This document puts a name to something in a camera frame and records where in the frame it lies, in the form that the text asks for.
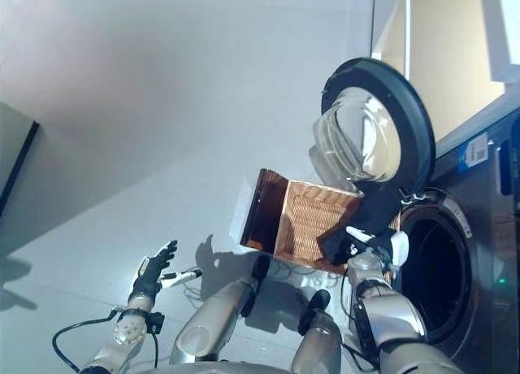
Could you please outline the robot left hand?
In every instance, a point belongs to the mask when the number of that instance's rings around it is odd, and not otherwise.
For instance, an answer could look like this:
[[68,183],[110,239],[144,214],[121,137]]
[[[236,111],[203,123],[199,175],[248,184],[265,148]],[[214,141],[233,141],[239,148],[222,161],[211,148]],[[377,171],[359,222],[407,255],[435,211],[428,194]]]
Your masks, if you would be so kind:
[[172,240],[161,247],[155,256],[143,258],[134,274],[128,301],[135,298],[146,298],[154,305],[157,294],[161,290],[193,281],[202,276],[202,270],[199,267],[182,272],[163,273],[163,270],[169,268],[171,261],[175,258],[177,248],[178,241]]

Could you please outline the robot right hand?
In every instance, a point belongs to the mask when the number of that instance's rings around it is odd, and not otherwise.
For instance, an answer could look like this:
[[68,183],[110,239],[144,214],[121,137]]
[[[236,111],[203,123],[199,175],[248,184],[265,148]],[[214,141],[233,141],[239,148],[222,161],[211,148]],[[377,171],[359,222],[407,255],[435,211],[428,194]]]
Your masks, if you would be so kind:
[[399,270],[408,259],[410,241],[404,231],[386,228],[382,233],[371,235],[347,226],[345,234],[351,256],[369,252],[377,256],[383,266],[390,270]]

